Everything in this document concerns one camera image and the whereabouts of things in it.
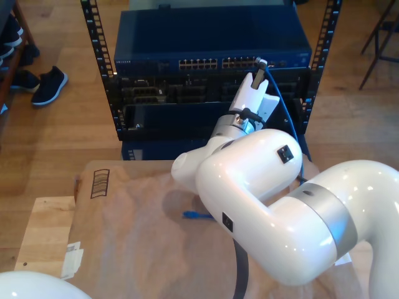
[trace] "white sole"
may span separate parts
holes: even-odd
[[[59,96],[62,87],[64,87],[64,85],[68,82],[68,75],[65,74],[65,73],[63,73],[63,74],[64,74],[64,79],[61,82],[61,84],[60,84],[60,86],[59,86],[59,88],[57,90],[57,93],[50,100],[48,100],[46,102],[32,103],[32,105],[34,105],[34,106],[43,106],[43,105],[46,105],[46,104],[50,104],[52,101],[54,101]]]
[[[26,87],[22,87],[22,86],[18,86],[18,85],[11,85],[10,89],[13,90],[22,90],[24,92],[30,92],[30,93],[35,93],[37,89],[39,89],[40,84],[37,84],[36,87],[34,88],[26,88]]]
[[[19,37],[18,40],[15,42],[5,42],[4,45],[9,45],[10,47],[16,47],[17,45],[20,45],[22,42],[22,38]]]
[[[6,58],[9,57],[12,53],[14,52],[14,48],[11,48],[10,51],[8,51],[7,53],[0,55],[0,58]]]

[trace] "wooden block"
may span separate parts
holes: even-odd
[[[36,199],[15,270],[60,277],[74,210],[73,196]]]

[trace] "cable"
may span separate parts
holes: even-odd
[[[196,211],[185,211],[181,215],[183,218],[187,219],[211,219],[214,220],[211,214],[200,214]]]
[[[288,112],[287,106],[284,103],[284,100],[282,98],[282,95],[281,95],[281,92],[279,90],[279,87],[277,86],[276,81],[274,81],[274,78],[273,78],[272,74],[270,74],[269,67],[265,68],[265,73],[267,73],[267,76],[269,77],[269,80],[272,82],[272,84],[274,86],[274,89],[276,89],[276,92],[277,92],[278,96],[280,97],[280,102],[281,102],[281,105],[282,105],[282,107],[284,109],[284,112],[286,114],[286,117],[287,117],[287,120],[289,122],[289,125],[291,127],[292,134],[294,135],[295,140],[299,143],[297,132],[295,131],[294,123],[292,122],[292,118],[291,118],[291,116],[290,116],[290,114]],[[305,171],[304,171],[304,163],[302,162],[302,166],[300,167],[300,176],[302,178],[304,177],[304,173],[305,173]]]

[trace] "rack shelf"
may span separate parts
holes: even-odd
[[[115,128],[121,139],[122,130],[126,130],[125,120],[122,113],[121,93],[118,89],[118,76],[114,75],[105,35],[100,19],[97,0],[80,0],[84,12],[87,29],[92,41],[93,50],[97,59],[102,82],[107,94],[108,103],[115,122]],[[303,76],[307,76],[307,89],[303,93],[305,96],[300,99],[300,111],[297,116],[298,124],[296,130],[299,135],[304,134],[309,123],[310,114],[314,106],[317,91],[324,71],[329,49],[332,44],[335,27],[342,7],[342,0],[327,0],[319,38],[315,48],[314,57],[309,67],[309,71]]]
[[[21,58],[21,54],[22,54],[22,51],[24,50],[25,44],[27,42],[31,45],[35,44],[33,36],[31,34],[31,31],[29,30],[29,26],[27,25],[25,17],[22,13],[21,7],[19,6],[18,0],[15,0],[14,7],[13,7],[12,11],[14,12],[16,19],[18,20],[19,25],[24,29],[24,33],[21,36],[22,42],[15,49],[15,54],[9,61],[8,65],[5,66],[3,63],[2,66],[0,66],[0,69],[7,67],[6,75],[4,76],[4,80],[0,83],[0,110],[7,99],[9,89],[12,84],[12,80],[15,76],[16,70],[18,68],[19,60]]]

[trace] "barcode label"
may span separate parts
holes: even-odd
[[[110,177],[109,169],[100,169],[94,171],[92,197],[107,196],[108,179]]]

